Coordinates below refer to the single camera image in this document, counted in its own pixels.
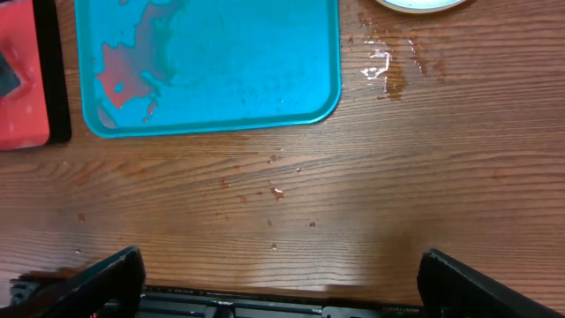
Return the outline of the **dark green bow-shaped sponge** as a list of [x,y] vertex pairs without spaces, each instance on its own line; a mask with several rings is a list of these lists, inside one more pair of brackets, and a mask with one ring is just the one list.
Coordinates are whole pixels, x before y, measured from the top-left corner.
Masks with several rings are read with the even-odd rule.
[[18,74],[3,53],[0,54],[0,96],[5,97],[21,84]]

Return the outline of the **light blue plate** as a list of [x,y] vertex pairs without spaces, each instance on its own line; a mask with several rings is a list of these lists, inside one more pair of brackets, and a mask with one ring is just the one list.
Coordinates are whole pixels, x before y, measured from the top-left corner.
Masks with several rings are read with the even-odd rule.
[[394,11],[427,14],[451,9],[465,3],[466,0],[376,0],[376,2]]

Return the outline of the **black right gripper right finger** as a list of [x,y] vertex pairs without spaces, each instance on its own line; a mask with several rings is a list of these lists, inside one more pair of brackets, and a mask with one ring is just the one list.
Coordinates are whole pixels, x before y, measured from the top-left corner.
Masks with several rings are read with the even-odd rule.
[[564,318],[433,248],[423,253],[417,283],[427,317]]

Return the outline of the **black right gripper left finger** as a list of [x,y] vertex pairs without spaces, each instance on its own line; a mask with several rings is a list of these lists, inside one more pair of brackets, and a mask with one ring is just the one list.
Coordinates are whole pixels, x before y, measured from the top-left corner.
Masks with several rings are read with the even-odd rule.
[[146,271],[129,246],[69,278],[29,274],[11,280],[11,304],[1,318],[134,317]]

